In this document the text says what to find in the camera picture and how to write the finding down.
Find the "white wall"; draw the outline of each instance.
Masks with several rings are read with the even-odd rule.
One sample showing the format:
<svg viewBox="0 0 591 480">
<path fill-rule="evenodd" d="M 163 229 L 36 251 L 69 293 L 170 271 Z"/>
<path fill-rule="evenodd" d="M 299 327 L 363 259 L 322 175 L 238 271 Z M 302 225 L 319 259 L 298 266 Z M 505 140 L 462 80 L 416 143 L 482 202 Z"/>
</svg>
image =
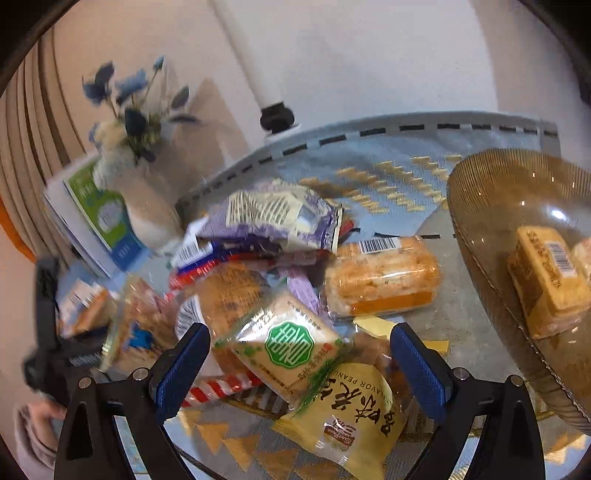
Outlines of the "white wall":
<svg viewBox="0 0 591 480">
<path fill-rule="evenodd" d="M 409 111 L 527 113 L 557 122 L 563 155 L 586 162 L 590 109 L 562 47 L 517 0 L 225 1 L 305 128 Z M 60 20 L 58 71 L 83 138 L 99 112 L 81 75 L 106 60 L 127 74 L 160 54 L 201 86 L 194 111 L 210 121 L 182 148 L 187 184 L 262 144 L 254 96 L 206 0 L 82 0 Z"/>
</svg>

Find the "sleeve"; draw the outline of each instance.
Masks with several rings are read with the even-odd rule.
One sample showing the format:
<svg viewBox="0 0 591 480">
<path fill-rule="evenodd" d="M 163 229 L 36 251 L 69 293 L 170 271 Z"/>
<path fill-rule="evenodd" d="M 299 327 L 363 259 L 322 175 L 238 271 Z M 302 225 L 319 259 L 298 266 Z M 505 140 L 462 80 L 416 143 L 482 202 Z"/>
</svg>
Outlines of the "sleeve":
<svg viewBox="0 0 591 480">
<path fill-rule="evenodd" d="M 53 479 L 56 452 L 43 445 L 35 435 L 27 406 L 15 411 L 14 436 L 17 462 L 29 480 Z"/>
</svg>

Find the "green logo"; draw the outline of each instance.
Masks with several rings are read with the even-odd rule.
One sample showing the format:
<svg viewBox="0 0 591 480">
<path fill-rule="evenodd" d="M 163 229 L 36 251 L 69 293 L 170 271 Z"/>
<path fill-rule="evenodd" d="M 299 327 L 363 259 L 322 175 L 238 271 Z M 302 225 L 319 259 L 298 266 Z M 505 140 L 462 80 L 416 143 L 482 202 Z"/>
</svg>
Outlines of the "green logo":
<svg viewBox="0 0 591 480">
<path fill-rule="evenodd" d="M 271 361 L 285 368 L 295 368 L 310 360 L 314 340 L 306 328 L 284 322 L 269 330 L 265 350 Z"/>
</svg>

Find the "biscuit package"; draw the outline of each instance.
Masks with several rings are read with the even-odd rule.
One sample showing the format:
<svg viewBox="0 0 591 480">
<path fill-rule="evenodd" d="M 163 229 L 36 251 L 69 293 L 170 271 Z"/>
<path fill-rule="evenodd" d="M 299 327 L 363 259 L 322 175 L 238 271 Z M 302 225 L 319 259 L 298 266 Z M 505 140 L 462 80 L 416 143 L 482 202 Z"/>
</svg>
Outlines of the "biscuit package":
<svg viewBox="0 0 591 480">
<path fill-rule="evenodd" d="M 349 344 L 298 300 L 284 280 L 225 338 L 218 338 L 214 348 L 231 348 L 295 408 L 314 396 Z"/>
<path fill-rule="evenodd" d="M 281 417 L 273 429 L 359 480 L 379 480 L 412 395 L 387 340 L 358 331 L 353 341 L 353 351 L 332 369 L 314 400 Z"/>
</svg>

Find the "vase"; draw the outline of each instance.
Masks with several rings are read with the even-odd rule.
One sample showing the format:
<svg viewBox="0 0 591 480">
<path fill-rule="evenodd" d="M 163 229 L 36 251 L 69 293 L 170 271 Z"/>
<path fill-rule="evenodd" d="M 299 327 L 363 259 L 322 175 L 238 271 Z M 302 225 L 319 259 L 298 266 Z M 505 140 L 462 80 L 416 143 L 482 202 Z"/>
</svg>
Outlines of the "vase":
<svg viewBox="0 0 591 480">
<path fill-rule="evenodd" d="M 142 175 L 131 174 L 116 182 L 125 201 L 135 236 L 159 254 L 173 252 L 183 240 L 177 211 Z"/>
</svg>

